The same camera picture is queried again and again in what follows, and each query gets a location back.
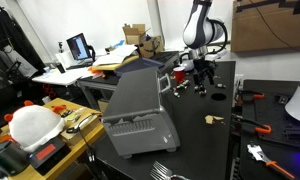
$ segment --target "panini press lid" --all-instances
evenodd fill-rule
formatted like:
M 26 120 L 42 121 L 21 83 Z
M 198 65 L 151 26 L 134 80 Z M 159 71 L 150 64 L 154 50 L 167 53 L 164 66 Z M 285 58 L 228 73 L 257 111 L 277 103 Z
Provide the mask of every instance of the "panini press lid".
M 132 121 L 137 116 L 159 112 L 158 68 L 122 75 L 102 117 L 103 122 Z

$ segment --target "computer monitor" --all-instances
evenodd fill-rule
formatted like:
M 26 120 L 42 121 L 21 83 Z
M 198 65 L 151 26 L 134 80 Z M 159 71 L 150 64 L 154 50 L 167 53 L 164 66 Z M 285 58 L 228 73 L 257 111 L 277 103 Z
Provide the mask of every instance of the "computer monitor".
M 67 43 L 74 60 L 84 61 L 89 58 L 92 58 L 92 60 L 94 59 L 89 51 L 89 49 L 91 49 L 92 46 L 87 45 L 83 33 L 80 33 L 76 36 L 73 36 L 72 38 L 67 39 Z

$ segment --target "panini press handle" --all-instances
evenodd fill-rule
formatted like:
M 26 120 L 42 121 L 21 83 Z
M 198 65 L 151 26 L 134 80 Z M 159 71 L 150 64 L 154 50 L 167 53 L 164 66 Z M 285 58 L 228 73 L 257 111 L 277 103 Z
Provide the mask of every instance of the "panini press handle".
M 159 79 L 159 87 L 160 87 L 160 89 L 161 89 L 161 82 L 163 82 L 165 79 L 167 80 L 168 85 L 167 85 L 164 89 L 161 90 L 160 93 L 162 93 L 162 94 L 163 94 L 163 93 L 166 93 L 166 92 L 169 91 L 170 88 L 171 88 L 170 78 L 169 78 L 169 75 L 166 73 L 165 76 L 162 76 L 162 77 Z

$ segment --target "gray panini press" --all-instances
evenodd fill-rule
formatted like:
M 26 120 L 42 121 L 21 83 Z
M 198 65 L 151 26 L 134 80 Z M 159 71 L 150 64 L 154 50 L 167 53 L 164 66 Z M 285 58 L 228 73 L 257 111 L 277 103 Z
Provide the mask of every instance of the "gray panini press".
M 176 151 L 180 140 L 172 122 L 167 92 L 170 79 L 157 67 L 122 75 L 103 114 L 102 123 L 119 156 L 166 149 Z

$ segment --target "robotic arm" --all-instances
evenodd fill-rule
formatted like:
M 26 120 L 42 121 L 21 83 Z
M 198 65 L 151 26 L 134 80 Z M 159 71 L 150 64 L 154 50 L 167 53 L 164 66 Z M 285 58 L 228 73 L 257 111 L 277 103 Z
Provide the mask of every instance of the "robotic arm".
M 194 0 L 190 13 L 190 18 L 183 31 L 183 41 L 191 48 L 189 56 L 193 59 L 195 73 L 195 90 L 201 95 L 206 93 L 204 87 L 205 77 L 209 78 L 210 84 L 214 84 L 213 76 L 216 64 L 211 61 L 224 55 L 224 48 L 228 40 L 227 29 L 223 22 L 208 18 L 208 12 L 212 0 Z M 206 45 L 225 35 L 225 41 L 222 47 L 215 51 L 208 52 Z

